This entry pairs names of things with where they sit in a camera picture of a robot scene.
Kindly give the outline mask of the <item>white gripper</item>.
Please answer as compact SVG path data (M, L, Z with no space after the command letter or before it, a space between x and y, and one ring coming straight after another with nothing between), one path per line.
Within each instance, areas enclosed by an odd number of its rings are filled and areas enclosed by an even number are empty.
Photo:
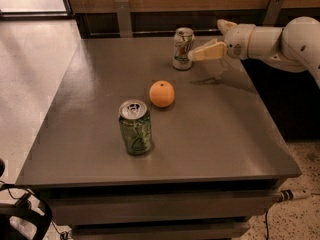
M196 62L221 59L227 54L232 58L247 59L249 40L256 26L254 24L236 25L234 22L218 19L217 27L224 35L226 44L223 41L212 39L191 50L188 53L188 58Z

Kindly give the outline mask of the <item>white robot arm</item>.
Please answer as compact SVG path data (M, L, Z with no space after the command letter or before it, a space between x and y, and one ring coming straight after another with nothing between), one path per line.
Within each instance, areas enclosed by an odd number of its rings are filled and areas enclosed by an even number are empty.
M298 17L283 28L219 19L218 29L223 40L212 39L191 50L188 58L192 62L224 56L257 59L283 71L308 71L320 87L320 22L316 19Z

